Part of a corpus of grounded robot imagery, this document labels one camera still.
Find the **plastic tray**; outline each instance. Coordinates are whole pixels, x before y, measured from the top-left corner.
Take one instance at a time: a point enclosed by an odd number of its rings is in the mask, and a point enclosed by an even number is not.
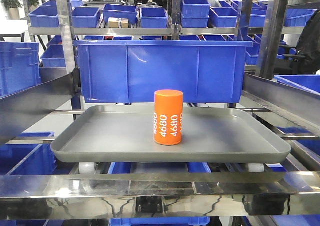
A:
[[[142,36],[143,40],[162,40],[162,36]]]
[[[131,163],[113,162],[109,174],[118,173],[171,173],[171,172],[199,172],[210,173],[205,162],[190,163]],[[207,225],[209,217],[145,217],[145,218],[111,218],[110,226],[177,224],[177,225]]]
[[[53,132],[22,133],[20,137],[49,137]],[[49,144],[0,146],[0,175],[44,175],[56,168]]]
[[[279,163],[291,151],[239,109],[185,107],[182,142],[174,146],[154,142],[153,115],[154,106],[93,106],[51,148],[63,162]]]
[[[58,27],[59,18],[57,7],[40,6],[29,13],[33,27]]]
[[[305,26],[314,12],[314,9],[287,9],[284,25],[287,27]]]
[[[185,17],[181,15],[182,27],[194,28],[194,27],[207,27],[209,16],[206,17]]]
[[[320,95],[320,75],[277,75],[278,82]]]
[[[41,56],[44,67],[65,67],[63,45],[50,45]]]
[[[72,11],[75,27],[97,27],[100,19],[99,7],[76,7]]]
[[[226,39],[223,35],[203,35],[204,40],[206,41],[225,41]]]
[[[41,82],[38,53],[36,42],[0,42],[0,96]]]
[[[235,27],[237,23],[237,11],[233,8],[211,8],[210,21],[216,27]]]
[[[180,35],[179,39],[181,41],[185,41],[185,40],[200,41],[200,37],[198,35]]]
[[[185,102],[238,102],[246,41],[75,40],[86,102],[153,102],[163,88]]]
[[[109,21],[109,17],[128,18],[131,24],[135,24],[138,21],[137,6],[105,4],[102,11],[103,11],[103,19],[105,22]]]
[[[263,27],[266,20],[266,10],[252,9],[250,18],[250,27]]]
[[[143,28],[167,28],[168,14],[162,8],[141,8],[141,26]]]
[[[133,36],[114,36],[113,40],[133,40]]]
[[[103,40],[105,36],[101,35],[87,35],[84,37],[84,40]]]
[[[181,0],[181,8],[185,17],[206,17],[210,3],[208,0]]]

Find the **orange canister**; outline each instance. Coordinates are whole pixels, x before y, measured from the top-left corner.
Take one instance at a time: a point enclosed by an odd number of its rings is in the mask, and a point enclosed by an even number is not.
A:
[[[154,140],[162,145],[176,145],[182,140],[184,93],[164,89],[154,93]]]

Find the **blue storage crate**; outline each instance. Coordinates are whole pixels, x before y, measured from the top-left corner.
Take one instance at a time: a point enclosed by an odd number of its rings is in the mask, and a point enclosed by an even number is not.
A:
[[[278,82],[320,95],[320,75],[277,75]]]
[[[39,43],[0,42],[0,96],[39,84]]]
[[[47,44],[46,46],[50,45],[59,45],[62,44],[62,37],[60,35],[55,35]]]
[[[305,26],[314,12],[314,9],[287,9],[284,25],[286,27]]]
[[[84,37],[84,40],[103,40],[105,36],[101,35],[87,35]]]
[[[21,137],[49,137],[53,132],[29,132]],[[0,146],[0,175],[45,175],[56,168],[56,159],[49,144]]]
[[[114,36],[113,40],[133,40],[133,36]]]
[[[208,0],[181,0],[181,8],[185,17],[206,17],[210,3]]]
[[[252,9],[250,18],[250,27],[263,27],[266,20],[266,10]]]
[[[181,41],[185,41],[185,40],[200,41],[200,37],[198,35],[180,35],[179,39]]]
[[[168,14],[165,8],[141,8],[141,26],[143,28],[167,28]]]
[[[162,36],[142,36],[143,40],[162,40]]]
[[[38,7],[29,13],[33,27],[58,27],[59,18],[57,7]]]
[[[109,174],[131,173],[133,164],[131,162],[113,162],[110,165]],[[205,162],[189,163],[142,163],[141,171],[144,173],[155,172],[184,172],[190,173],[211,173]],[[110,226],[131,226],[131,225],[207,225],[209,217],[149,217],[149,218],[111,218]]]
[[[181,15],[182,27],[207,27],[209,16],[206,17],[185,17],[184,14]]]
[[[41,56],[44,67],[65,67],[63,45],[50,45]]]
[[[235,27],[237,23],[237,11],[233,8],[211,8],[210,22],[216,27]]]
[[[223,35],[203,35],[205,41],[226,41]]]
[[[75,40],[86,102],[153,102],[156,90],[185,102],[239,102],[247,41]]]
[[[97,27],[100,19],[99,7],[76,7],[72,11],[74,27]]]
[[[103,19],[105,22],[109,21],[109,17],[128,18],[131,24],[136,24],[138,22],[137,6],[105,4],[102,11],[103,11]]]

